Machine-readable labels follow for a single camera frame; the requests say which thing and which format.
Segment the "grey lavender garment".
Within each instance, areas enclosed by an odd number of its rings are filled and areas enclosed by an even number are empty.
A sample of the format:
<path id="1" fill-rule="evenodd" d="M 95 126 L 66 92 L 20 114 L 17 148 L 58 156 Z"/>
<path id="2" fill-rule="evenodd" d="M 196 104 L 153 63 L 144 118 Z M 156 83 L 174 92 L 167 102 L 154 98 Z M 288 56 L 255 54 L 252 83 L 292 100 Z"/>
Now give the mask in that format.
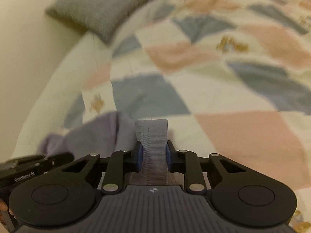
<path id="1" fill-rule="evenodd" d="M 67 134 L 49 134 L 39 144 L 38 154 L 52 156 L 70 152 L 75 159 L 90 153 L 110 157 L 119 150 L 133 150 L 137 142 L 143 147 L 142 168 L 132 173 L 131 185 L 165 185 L 168 182 L 166 144 L 168 121 L 133 120 L 127 114 L 113 111 L 71 129 Z"/>

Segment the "patchwork checkered quilt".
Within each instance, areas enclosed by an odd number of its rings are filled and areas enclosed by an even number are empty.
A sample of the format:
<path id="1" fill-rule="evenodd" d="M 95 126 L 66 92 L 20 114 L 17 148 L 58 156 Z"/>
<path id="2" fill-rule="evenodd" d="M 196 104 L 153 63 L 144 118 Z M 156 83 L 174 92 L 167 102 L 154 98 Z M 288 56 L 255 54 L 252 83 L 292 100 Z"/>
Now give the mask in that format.
<path id="1" fill-rule="evenodd" d="M 100 145 L 92 120 L 121 114 L 147 144 L 162 136 L 285 183 L 291 226 L 310 232 L 310 0 L 162 0 L 153 19 L 107 46 L 86 33 L 54 72 L 15 157 L 73 136 Z"/>

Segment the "grey pillow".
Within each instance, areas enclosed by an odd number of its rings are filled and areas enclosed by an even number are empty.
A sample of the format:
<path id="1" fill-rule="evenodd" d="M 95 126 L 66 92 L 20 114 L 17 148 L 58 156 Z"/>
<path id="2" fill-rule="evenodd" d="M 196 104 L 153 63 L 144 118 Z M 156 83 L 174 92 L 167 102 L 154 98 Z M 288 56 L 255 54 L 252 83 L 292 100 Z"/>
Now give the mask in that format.
<path id="1" fill-rule="evenodd" d="M 45 13 L 65 23 L 97 34 L 108 44 L 114 34 L 137 9 L 152 0 L 56 0 Z"/>

